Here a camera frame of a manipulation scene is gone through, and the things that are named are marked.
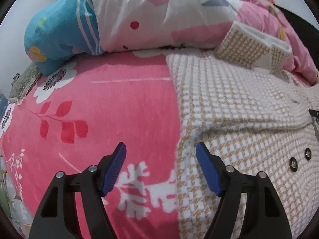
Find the beige houndstooth knit coat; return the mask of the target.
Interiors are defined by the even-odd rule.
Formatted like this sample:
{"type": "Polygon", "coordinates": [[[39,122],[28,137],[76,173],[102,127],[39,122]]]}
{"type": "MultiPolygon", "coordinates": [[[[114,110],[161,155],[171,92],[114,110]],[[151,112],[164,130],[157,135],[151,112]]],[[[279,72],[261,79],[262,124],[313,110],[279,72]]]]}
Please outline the beige houndstooth knit coat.
{"type": "Polygon", "coordinates": [[[219,203],[195,155],[198,142],[244,174],[266,172],[286,211],[293,238],[318,210],[318,139],[309,110],[318,86],[283,69],[285,42],[234,22],[213,51],[175,50],[166,61],[176,88],[180,238],[203,238],[219,203]]]}

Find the black bed headboard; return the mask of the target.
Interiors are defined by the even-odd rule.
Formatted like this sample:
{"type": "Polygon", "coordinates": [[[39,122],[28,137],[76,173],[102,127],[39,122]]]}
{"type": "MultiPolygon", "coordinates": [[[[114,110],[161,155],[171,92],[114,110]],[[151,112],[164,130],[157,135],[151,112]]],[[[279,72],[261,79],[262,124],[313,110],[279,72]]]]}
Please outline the black bed headboard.
{"type": "Polygon", "coordinates": [[[293,27],[302,43],[308,49],[312,60],[318,68],[318,29],[293,12],[279,7],[278,5],[276,5],[276,7],[284,14],[290,25],[293,27]]]}

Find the pink floral fleece blanket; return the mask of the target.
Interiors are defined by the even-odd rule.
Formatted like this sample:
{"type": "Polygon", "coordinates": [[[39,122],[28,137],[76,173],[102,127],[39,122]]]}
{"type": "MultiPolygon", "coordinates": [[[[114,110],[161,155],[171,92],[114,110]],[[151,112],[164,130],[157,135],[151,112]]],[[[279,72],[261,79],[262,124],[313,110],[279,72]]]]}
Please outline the pink floral fleece blanket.
{"type": "Polygon", "coordinates": [[[1,105],[1,206],[23,238],[53,176],[127,157],[103,204],[119,238],[178,238],[179,113],[159,51],[81,57],[1,105]]]}

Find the grey green folded cloth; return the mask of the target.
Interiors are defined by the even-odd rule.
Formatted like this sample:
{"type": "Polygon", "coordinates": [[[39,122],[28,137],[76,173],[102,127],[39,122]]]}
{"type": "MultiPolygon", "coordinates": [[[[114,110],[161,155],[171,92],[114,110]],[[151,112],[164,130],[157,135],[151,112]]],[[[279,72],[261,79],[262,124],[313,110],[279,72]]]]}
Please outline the grey green folded cloth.
{"type": "Polygon", "coordinates": [[[9,103],[20,105],[42,76],[40,68],[31,63],[22,74],[16,74],[9,95],[9,103]]]}

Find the pink and blue quilt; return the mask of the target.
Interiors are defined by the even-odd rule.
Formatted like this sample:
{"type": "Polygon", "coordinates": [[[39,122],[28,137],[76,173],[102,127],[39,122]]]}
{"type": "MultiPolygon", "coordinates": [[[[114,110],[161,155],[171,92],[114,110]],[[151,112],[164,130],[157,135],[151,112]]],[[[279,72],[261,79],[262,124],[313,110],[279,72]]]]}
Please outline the pink and blue quilt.
{"type": "Polygon", "coordinates": [[[284,69],[314,84],[318,69],[288,20],[265,0],[59,0],[33,16],[24,48],[43,75],[79,53],[219,46],[235,22],[284,41],[284,69]]]}

